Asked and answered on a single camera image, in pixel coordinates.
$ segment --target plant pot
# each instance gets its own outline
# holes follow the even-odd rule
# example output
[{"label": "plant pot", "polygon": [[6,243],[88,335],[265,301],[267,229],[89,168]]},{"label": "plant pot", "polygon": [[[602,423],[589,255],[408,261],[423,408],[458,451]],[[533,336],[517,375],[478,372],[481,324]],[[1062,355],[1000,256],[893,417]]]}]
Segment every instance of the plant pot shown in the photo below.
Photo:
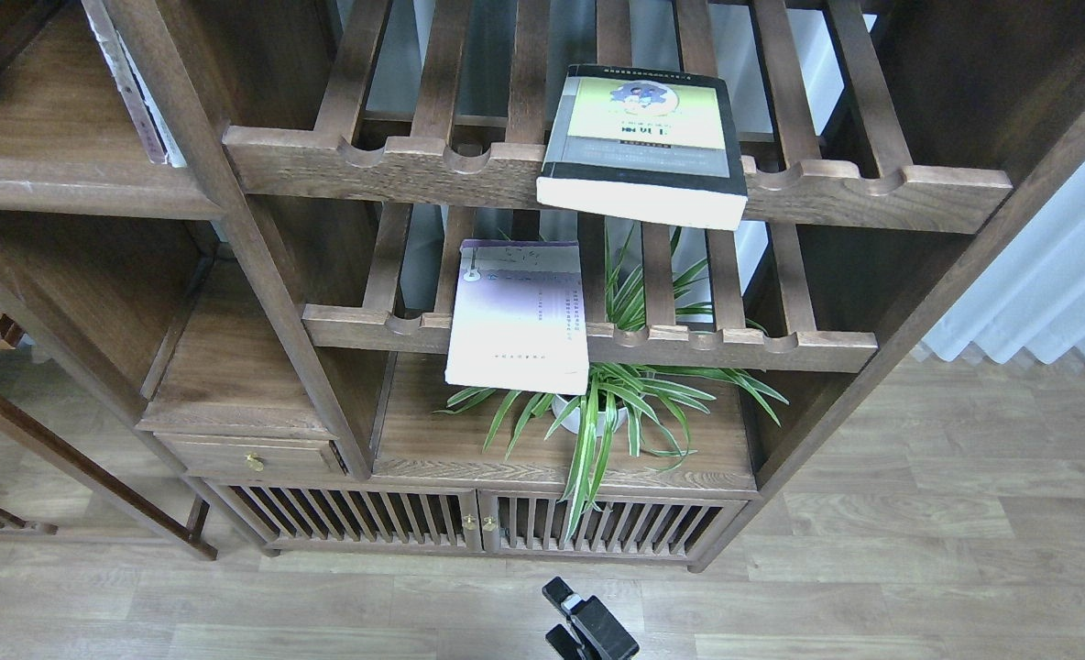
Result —
[{"label": "plant pot", "polygon": [[[558,419],[560,417],[560,415],[563,414],[563,409],[564,408],[567,408],[567,402],[569,401],[571,401],[571,399],[569,399],[567,397],[561,397],[561,396],[559,396],[559,394],[556,394],[554,401],[551,402],[551,412],[554,414],[556,419]],[[628,420],[628,409],[626,409],[626,408],[617,408],[616,409],[616,426],[615,426],[615,429],[612,429],[612,432],[614,433],[616,430],[618,430],[620,427],[622,427],[623,423],[625,421],[627,421],[627,420]],[[567,414],[567,417],[564,417],[563,421],[561,421],[561,423],[563,423],[563,429],[566,429],[566,430],[571,431],[572,433],[576,433],[576,434],[579,433],[579,409],[576,408],[576,409],[571,410],[571,414]],[[598,412],[597,417],[596,417],[596,437],[597,439],[598,437],[602,437],[602,435],[604,435],[604,427],[605,426],[607,426],[607,412],[604,412],[604,410],[600,410],[600,412]]]}]

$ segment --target cabinet door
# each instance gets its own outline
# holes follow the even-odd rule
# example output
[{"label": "cabinet door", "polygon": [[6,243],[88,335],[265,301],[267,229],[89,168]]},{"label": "cabinet door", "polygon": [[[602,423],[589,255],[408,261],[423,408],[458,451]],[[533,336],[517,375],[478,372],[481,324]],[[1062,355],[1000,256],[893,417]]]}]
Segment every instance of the cabinet door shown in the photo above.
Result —
[{"label": "cabinet door", "polygon": [[745,502],[598,498],[566,538],[569,506],[554,493],[478,492],[481,538],[500,555],[692,561]]},{"label": "cabinet door", "polygon": [[472,490],[216,487],[276,550],[481,551]]}]

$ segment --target paperback book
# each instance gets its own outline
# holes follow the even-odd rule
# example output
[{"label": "paperback book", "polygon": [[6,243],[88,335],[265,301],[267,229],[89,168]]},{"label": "paperback book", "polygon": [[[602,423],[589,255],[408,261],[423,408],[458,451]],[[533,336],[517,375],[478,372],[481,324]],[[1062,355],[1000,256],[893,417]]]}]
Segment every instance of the paperback book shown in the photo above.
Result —
[{"label": "paperback book", "polygon": [[735,230],[746,183],[726,82],[569,67],[537,193],[559,208]]},{"label": "paperback book", "polygon": [[587,392],[579,244],[462,242],[445,381]]}]

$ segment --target floor plank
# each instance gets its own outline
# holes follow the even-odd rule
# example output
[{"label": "floor plank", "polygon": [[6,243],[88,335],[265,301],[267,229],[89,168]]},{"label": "floor plank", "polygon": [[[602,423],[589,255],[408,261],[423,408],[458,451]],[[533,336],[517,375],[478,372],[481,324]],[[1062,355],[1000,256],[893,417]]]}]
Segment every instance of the floor plank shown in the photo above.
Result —
[{"label": "floor plank", "polygon": [[916,584],[982,581],[963,540],[745,535],[742,545],[752,581]]},{"label": "floor plank", "polygon": [[1085,587],[885,585],[908,634],[1085,636]]},{"label": "floor plank", "polygon": [[643,584],[646,630],[695,634],[889,634],[877,585]]},{"label": "floor plank", "polygon": [[872,635],[733,635],[699,634],[698,660],[944,660],[945,645],[937,638]]},{"label": "floor plank", "polygon": [[786,493],[795,534],[1009,538],[1014,535],[994,497],[873,496]]}]

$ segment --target spider plant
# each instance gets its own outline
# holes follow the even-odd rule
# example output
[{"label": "spider plant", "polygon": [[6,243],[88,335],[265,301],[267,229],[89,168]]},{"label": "spider plant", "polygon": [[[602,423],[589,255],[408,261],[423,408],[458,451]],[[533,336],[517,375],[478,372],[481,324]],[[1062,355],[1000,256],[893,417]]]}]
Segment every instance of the spider plant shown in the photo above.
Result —
[{"label": "spider plant", "polygon": [[[623,255],[626,254],[634,238],[635,229],[636,223],[614,255],[604,241],[604,263],[609,264],[604,290],[607,318],[622,330],[639,330],[646,321],[643,268],[631,268],[626,274],[623,267]],[[676,254],[680,241],[681,229],[678,227],[673,231],[671,239],[673,254]],[[673,296],[678,302],[676,308],[678,318],[713,313],[713,304],[710,302],[679,304],[682,297],[688,296],[694,283],[706,279],[707,275],[703,275],[706,264],[707,261],[702,258],[675,277]],[[644,452],[644,454],[653,456],[673,458],[676,460],[667,469],[675,469],[681,465],[686,456],[693,454],[693,435],[686,418],[686,409],[695,409],[707,415],[710,414],[707,402],[714,401],[714,396],[698,388],[686,385],[681,381],[685,379],[715,380],[737,385],[751,394],[753,401],[766,410],[766,414],[776,423],[778,423],[778,416],[769,405],[768,399],[788,403],[780,393],[775,392],[773,388],[765,385],[761,380],[753,379],[742,368],[664,367],[664,365],[655,364],[590,364],[587,376],[587,392],[567,401],[563,410],[556,416],[554,422],[546,432],[546,439],[549,439],[569,415],[575,412],[579,415],[579,431],[575,434],[575,452],[573,452],[571,469],[567,474],[566,490],[561,497],[569,502],[569,510],[571,510],[566,531],[564,531],[566,538],[571,538],[572,534],[575,534],[577,522],[583,515],[597,506],[597,493],[600,485],[604,483],[604,473],[609,467],[609,456],[615,439],[616,427],[620,426],[617,409],[627,411],[626,434],[629,456],[639,456],[641,452]],[[489,430],[485,435],[481,450],[488,450],[489,446],[493,445],[493,440],[498,430],[501,429],[506,417],[510,416],[510,409],[513,408],[514,402],[520,397],[526,397],[526,404],[524,408],[519,410],[513,422],[513,430],[510,431],[510,443],[506,446],[506,458],[509,459],[510,453],[514,450],[514,445],[522,436],[526,423],[550,409],[557,394],[497,390],[495,388],[467,388],[449,397],[449,401],[445,403],[445,409],[439,409],[437,412],[446,415],[465,412],[498,392],[501,392],[501,403],[493,414]],[[658,408],[667,410],[668,415],[677,422],[678,430],[680,430],[679,439],[677,433],[674,433],[661,419]],[[604,435],[597,437],[596,427],[601,410],[604,412]],[[651,422],[651,429],[655,429],[656,435],[661,440],[660,446],[654,446],[652,439],[647,437],[641,423],[642,418],[648,418]]]}]

